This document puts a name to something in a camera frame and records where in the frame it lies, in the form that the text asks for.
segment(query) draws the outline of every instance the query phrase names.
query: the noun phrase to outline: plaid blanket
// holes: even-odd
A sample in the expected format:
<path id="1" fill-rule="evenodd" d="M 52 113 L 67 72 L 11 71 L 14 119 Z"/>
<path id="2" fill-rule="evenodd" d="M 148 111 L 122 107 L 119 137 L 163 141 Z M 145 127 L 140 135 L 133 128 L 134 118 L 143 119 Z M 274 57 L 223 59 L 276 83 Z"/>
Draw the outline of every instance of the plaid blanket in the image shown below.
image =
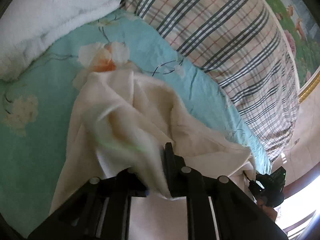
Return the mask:
<path id="1" fill-rule="evenodd" d="M 294 64 L 262 0 L 125 0 L 134 12 L 210 75 L 274 161 L 298 111 Z"/>

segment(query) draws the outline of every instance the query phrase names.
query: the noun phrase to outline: beige wall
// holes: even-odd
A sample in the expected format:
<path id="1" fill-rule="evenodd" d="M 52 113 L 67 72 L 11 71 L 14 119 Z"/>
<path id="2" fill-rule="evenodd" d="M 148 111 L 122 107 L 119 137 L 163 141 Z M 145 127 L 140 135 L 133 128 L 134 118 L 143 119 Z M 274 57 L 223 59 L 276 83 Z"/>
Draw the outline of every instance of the beige wall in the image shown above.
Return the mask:
<path id="1" fill-rule="evenodd" d="M 286 169 L 286 185 L 306 174 L 320 162 L 320 84 L 300 104 L 296 127 L 289 145 L 284 150 L 287 162 L 283 163 L 284 158 L 279 156 L 272 170 L 280 166 Z"/>

